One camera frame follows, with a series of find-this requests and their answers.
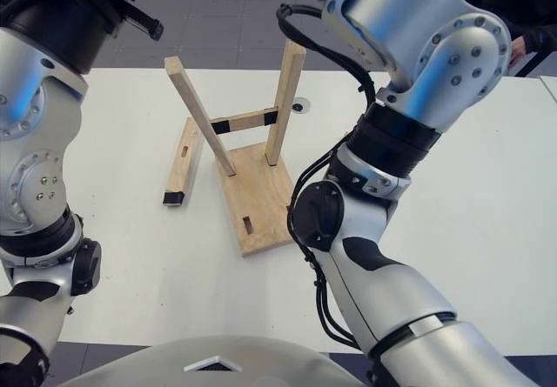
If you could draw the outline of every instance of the white table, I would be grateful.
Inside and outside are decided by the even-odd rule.
[[[190,73],[212,117],[270,107],[279,76]],[[313,271],[297,248],[239,255],[208,145],[189,204],[162,206],[186,116],[164,71],[94,70],[88,81],[64,176],[86,236],[103,245],[103,275],[74,303],[61,340],[159,344],[253,334],[350,351],[321,330]],[[344,73],[304,72],[298,95],[312,109],[292,115],[288,127],[283,155],[292,178],[365,109]],[[419,165],[381,243],[386,255],[427,276],[505,355],[557,353],[556,109],[540,80],[505,78]],[[224,141],[232,149],[265,138],[260,128]],[[2,279],[0,292],[7,289]]]
[[[557,77],[541,77],[541,81],[547,87],[555,101],[557,102]]]

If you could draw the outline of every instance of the plywood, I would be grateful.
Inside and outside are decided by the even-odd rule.
[[[275,97],[275,106],[278,109],[277,122],[269,130],[265,149],[269,165],[276,165],[279,161],[280,150],[285,140],[286,126],[298,88],[299,76],[304,66],[304,59],[305,48],[293,41],[287,41],[280,68],[277,96]]]
[[[265,143],[230,154],[236,175],[228,177],[220,164],[218,171],[242,256],[290,243],[286,206],[292,195],[292,180],[282,158],[276,166],[269,166]]]
[[[198,124],[193,117],[188,117],[164,191],[163,204],[165,206],[179,206],[189,198],[204,141]]]
[[[220,137],[218,137],[213,130],[207,111],[201,103],[201,99],[195,91],[190,78],[185,73],[184,66],[180,62],[180,59],[178,57],[165,58],[164,68],[166,69],[168,77],[174,84],[174,87],[176,87],[176,91],[180,97],[182,97],[191,115],[198,123],[198,127],[201,129],[205,139],[207,139],[207,142],[215,153],[215,157],[217,157],[217,160],[223,166],[226,175],[233,176],[236,174],[236,170],[230,159],[230,155],[225,149]]]

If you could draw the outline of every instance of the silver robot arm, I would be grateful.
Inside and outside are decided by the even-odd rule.
[[[12,284],[0,297],[1,386],[43,382],[73,299],[98,284],[101,248],[67,205],[62,166],[82,74],[124,20],[162,34],[128,0],[12,0],[0,13],[0,261]]]
[[[312,250],[378,386],[532,386],[415,269],[378,243],[409,174],[464,110],[499,82],[510,36],[463,0],[324,0],[322,19],[384,68],[377,94],[331,155],[325,179],[304,188],[292,233]]]

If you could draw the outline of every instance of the black connector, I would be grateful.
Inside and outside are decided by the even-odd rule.
[[[441,133],[373,103],[348,140],[354,155],[395,177],[407,178]]]

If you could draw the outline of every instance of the wooden leg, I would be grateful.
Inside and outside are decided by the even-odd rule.
[[[215,157],[222,165],[225,174],[227,176],[233,176],[236,174],[236,169],[230,154],[225,149],[220,137],[218,137],[213,130],[211,120],[207,116],[205,107],[203,107],[198,93],[193,88],[190,78],[185,73],[180,59],[178,57],[165,58],[164,67],[166,68],[168,77],[172,80],[174,87],[176,87],[178,94],[182,97],[182,100],[215,153]]]
[[[165,206],[179,206],[191,194],[203,142],[198,124],[193,117],[188,117],[166,184],[163,200]]]
[[[285,140],[286,125],[298,88],[304,58],[305,48],[290,40],[287,41],[275,98],[275,106],[278,108],[277,122],[271,126],[265,149],[269,165],[277,165],[279,161],[280,150]]]

